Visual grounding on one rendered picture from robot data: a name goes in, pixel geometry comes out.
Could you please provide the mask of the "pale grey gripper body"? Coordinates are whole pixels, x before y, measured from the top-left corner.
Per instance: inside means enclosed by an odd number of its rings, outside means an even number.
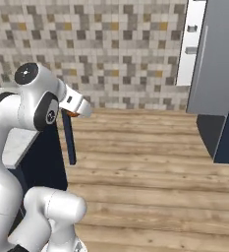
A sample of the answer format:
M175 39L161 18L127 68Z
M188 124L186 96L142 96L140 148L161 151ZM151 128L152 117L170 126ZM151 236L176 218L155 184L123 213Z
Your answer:
M66 110L66 112L76 112L79 114L78 117L90 117L91 107L88 101L86 101L82 96L71 97L61 101L59 106Z

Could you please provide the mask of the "white fridge interior with shelves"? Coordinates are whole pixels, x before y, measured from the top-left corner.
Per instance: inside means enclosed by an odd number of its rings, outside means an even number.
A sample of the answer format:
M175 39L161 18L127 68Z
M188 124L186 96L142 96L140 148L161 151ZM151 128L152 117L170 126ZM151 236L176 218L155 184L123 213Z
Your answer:
M176 80L177 86L189 86L191 84L206 1L188 0Z

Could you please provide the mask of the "dark navy island cabinet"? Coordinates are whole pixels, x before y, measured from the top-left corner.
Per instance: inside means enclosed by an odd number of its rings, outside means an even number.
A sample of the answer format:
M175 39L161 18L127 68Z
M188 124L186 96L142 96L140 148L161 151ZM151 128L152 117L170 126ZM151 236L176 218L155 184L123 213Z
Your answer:
M71 165L74 165L77 162L77 158L71 116L69 116L69 113L65 109L61 110L61 114L69 162ZM47 126L43 132L39 133L17 168L9 168L9 171L21 183L24 196L28 189L33 186L67 190L68 182L56 122ZM9 234L14 231L25 214L26 211L22 203Z

